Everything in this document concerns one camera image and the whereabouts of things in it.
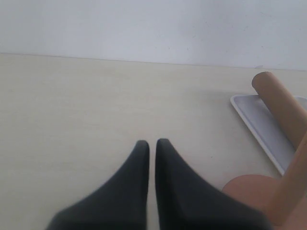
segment table surface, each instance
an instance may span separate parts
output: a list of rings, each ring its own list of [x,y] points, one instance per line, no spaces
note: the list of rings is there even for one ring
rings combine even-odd
[[[42,230],[103,184],[135,142],[151,147],[148,229],[158,229],[155,144],[169,138],[222,188],[244,174],[279,177],[230,104],[262,69],[0,55],[0,223]],[[272,70],[307,96],[302,71]]]

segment white tray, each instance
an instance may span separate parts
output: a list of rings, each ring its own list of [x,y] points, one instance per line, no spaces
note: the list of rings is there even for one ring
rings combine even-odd
[[[295,96],[307,109],[307,98]],[[295,149],[258,95],[235,95],[231,104],[281,174],[291,162]]]

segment round wooden base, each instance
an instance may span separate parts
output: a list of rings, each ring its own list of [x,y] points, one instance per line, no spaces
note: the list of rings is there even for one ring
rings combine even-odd
[[[223,192],[232,198],[263,210],[277,188],[279,180],[261,175],[239,176],[228,182]],[[307,230],[307,199],[296,206],[290,217],[282,226],[275,226],[276,230]]]

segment white wall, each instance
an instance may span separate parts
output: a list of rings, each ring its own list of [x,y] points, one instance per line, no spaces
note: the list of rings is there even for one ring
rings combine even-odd
[[[0,0],[0,52],[307,70],[304,0]]]

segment cardboard tube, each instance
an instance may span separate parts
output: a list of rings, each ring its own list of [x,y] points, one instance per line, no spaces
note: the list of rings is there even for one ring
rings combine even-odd
[[[264,213],[275,225],[283,225],[307,192],[307,133],[282,177]]]
[[[252,86],[297,149],[307,132],[307,111],[271,72],[257,74]]]

